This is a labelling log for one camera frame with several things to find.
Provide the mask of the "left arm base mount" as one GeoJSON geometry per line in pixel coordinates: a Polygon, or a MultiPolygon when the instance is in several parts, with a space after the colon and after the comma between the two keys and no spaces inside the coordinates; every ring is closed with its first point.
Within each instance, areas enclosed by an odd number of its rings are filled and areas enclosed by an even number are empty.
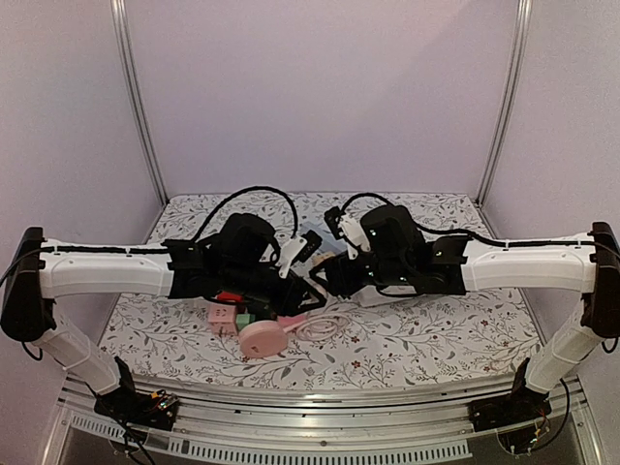
{"type": "Polygon", "coordinates": [[[119,368],[119,385],[110,393],[96,394],[94,412],[123,424],[172,431],[179,408],[178,396],[164,389],[138,392],[129,366],[118,356],[114,361],[119,368]]]}

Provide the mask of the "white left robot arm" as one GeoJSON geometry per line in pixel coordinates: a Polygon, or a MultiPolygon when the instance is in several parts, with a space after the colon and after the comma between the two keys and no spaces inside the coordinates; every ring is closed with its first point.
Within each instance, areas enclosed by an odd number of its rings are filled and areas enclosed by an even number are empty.
{"type": "Polygon", "coordinates": [[[80,376],[100,404],[134,420],[143,413],[147,397],[137,393],[129,367],[54,313],[56,298],[139,294],[215,303],[220,294],[230,293],[252,309],[284,317],[326,304],[324,295],[292,270],[318,249],[317,234],[293,231],[287,242],[279,243],[274,228],[251,213],[231,214],[209,236],[202,234],[204,229],[200,226],[189,239],[161,244],[103,246],[46,239],[42,228],[31,227],[1,279],[1,329],[51,355],[80,376]]]}

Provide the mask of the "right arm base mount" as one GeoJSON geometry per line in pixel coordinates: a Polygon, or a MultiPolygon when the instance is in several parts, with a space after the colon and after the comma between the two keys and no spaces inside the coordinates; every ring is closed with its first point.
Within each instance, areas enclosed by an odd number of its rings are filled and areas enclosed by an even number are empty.
{"type": "Polygon", "coordinates": [[[476,432],[534,420],[551,413],[549,392],[537,392],[526,386],[529,362],[527,357],[517,368],[509,393],[467,404],[468,419],[476,432]]]}

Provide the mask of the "red cube socket adapter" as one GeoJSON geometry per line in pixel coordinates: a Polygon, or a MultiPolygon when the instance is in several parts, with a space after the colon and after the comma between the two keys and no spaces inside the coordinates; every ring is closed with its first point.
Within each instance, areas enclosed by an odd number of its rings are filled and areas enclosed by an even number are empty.
{"type": "Polygon", "coordinates": [[[216,299],[221,302],[233,304],[233,305],[241,305],[244,300],[241,295],[231,294],[227,292],[221,292],[216,295],[216,299]]]}

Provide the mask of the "dark green cube socket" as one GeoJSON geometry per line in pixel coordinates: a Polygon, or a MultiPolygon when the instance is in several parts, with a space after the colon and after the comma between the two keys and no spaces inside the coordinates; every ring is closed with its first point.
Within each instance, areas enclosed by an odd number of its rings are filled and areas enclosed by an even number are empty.
{"type": "Polygon", "coordinates": [[[265,302],[250,300],[246,304],[246,310],[249,314],[255,317],[255,321],[276,321],[278,315],[272,308],[265,302]]]}

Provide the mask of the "light pink cube socket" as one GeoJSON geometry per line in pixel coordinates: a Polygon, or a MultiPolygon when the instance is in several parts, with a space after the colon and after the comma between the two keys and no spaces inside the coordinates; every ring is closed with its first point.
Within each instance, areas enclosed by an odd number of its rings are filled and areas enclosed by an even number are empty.
{"type": "Polygon", "coordinates": [[[218,336],[237,335],[237,309],[232,305],[210,303],[207,321],[211,331],[218,336]]]}

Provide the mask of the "blue power strip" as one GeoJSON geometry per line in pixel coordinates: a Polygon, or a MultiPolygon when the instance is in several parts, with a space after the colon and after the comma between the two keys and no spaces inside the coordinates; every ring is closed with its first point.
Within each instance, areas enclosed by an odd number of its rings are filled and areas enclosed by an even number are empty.
{"type": "Polygon", "coordinates": [[[299,227],[302,233],[308,233],[310,231],[316,233],[321,239],[321,245],[318,248],[319,253],[333,253],[338,255],[347,251],[347,244],[343,241],[336,240],[331,232],[324,226],[317,225],[312,222],[304,222],[299,227]]]}

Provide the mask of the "pink round cable reel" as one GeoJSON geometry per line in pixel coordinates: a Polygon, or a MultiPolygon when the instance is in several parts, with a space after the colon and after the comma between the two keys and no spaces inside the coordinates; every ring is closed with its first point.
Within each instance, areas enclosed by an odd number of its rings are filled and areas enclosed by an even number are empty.
{"type": "Polygon", "coordinates": [[[272,357],[287,349],[288,334],[276,321],[258,321],[239,332],[238,342],[246,357],[272,357]]]}

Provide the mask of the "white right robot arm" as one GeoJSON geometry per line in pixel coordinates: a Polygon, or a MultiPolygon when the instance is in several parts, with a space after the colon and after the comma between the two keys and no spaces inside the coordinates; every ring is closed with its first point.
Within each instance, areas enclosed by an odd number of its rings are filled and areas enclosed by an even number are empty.
{"type": "Polygon", "coordinates": [[[566,374],[606,339],[619,336],[619,247],[605,222],[589,232],[550,239],[491,239],[465,229],[435,230],[403,205],[385,204],[355,220],[339,207],[325,213],[346,252],[315,265],[311,279],[332,296],[372,287],[418,295],[465,295],[487,289],[558,289],[581,300],[551,342],[526,360],[501,414],[521,422],[566,374]],[[433,239],[426,239],[432,233],[433,239]]]}

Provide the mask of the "green beige socket adapter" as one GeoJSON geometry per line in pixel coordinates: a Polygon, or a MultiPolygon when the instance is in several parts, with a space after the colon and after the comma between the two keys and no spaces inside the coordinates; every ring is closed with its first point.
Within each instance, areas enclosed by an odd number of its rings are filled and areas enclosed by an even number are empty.
{"type": "Polygon", "coordinates": [[[245,327],[256,320],[256,316],[251,313],[239,313],[235,316],[236,330],[240,332],[245,327]]]}

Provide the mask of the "white colourful power strip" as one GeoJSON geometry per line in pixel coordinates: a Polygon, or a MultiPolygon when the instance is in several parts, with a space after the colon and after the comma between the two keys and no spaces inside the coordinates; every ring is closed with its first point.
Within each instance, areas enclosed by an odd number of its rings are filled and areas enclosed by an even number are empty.
{"type": "Polygon", "coordinates": [[[366,286],[359,292],[355,293],[352,300],[363,308],[375,307],[378,305],[388,304],[396,300],[404,300],[417,297],[418,294],[413,289],[405,287],[376,287],[366,286]]]}

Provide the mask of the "pink plug adapter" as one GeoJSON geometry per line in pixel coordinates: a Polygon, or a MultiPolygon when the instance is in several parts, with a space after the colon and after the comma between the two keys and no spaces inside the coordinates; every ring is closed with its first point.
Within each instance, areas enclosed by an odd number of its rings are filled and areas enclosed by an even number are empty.
{"type": "Polygon", "coordinates": [[[293,316],[293,317],[279,316],[277,318],[277,323],[281,327],[294,326],[294,325],[297,325],[297,324],[301,324],[301,323],[303,323],[305,321],[306,321],[306,315],[305,314],[300,314],[300,315],[296,315],[296,316],[293,316]]]}

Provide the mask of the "yellow cube socket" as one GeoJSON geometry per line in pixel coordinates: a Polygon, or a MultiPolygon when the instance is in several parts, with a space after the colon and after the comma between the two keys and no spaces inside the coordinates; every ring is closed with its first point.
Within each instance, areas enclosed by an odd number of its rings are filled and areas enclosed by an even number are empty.
{"type": "Polygon", "coordinates": [[[312,270],[314,272],[326,272],[334,263],[336,256],[331,253],[325,253],[313,259],[312,270]]]}

